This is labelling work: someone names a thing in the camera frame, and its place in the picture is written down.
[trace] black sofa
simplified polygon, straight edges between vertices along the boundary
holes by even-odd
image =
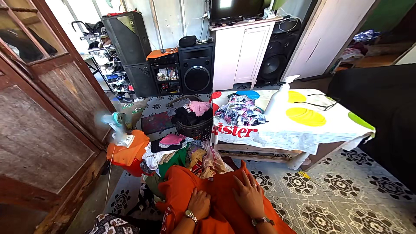
[[[360,148],[416,192],[416,64],[337,72],[328,96],[376,128]]]

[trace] white cabinet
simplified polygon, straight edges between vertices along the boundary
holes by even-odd
[[[275,20],[214,28],[213,90],[229,90],[235,83],[256,82]]]
[[[265,44],[270,26],[255,27],[244,30],[240,57],[238,58],[235,82],[255,79],[257,66],[261,57],[262,46]]]

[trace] pink cloth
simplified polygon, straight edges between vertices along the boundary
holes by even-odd
[[[178,145],[181,143],[181,141],[183,139],[185,139],[186,137],[184,135],[176,135],[176,134],[169,134],[167,136],[165,136],[162,140],[160,140],[161,144],[166,144],[166,145]]]
[[[202,116],[205,111],[209,110],[209,102],[191,102],[189,107],[195,112],[196,116]]]

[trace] green circle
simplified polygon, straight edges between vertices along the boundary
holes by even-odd
[[[356,124],[359,124],[359,125],[361,125],[361,126],[363,126],[363,127],[366,127],[366,128],[368,128],[368,129],[371,129],[371,130],[376,130],[376,128],[375,128],[375,127],[371,126],[371,124],[367,123],[367,122],[366,122],[366,121],[364,121],[362,118],[358,117],[356,114],[354,114],[354,113],[352,113],[352,112],[349,112],[349,113],[348,113],[348,117],[349,117],[352,121],[354,121]]]

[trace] white bottle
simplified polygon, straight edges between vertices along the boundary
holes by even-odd
[[[264,111],[267,120],[271,121],[276,119],[276,117],[278,117],[278,113],[281,112],[282,108],[286,106],[289,100],[289,84],[298,77],[300,77],[300,75],[288,76],[283,79],[283,82],[286,82],[286,84],[282,85],[280,89],[272,95],[269,103],[267,104],[266,110]]]

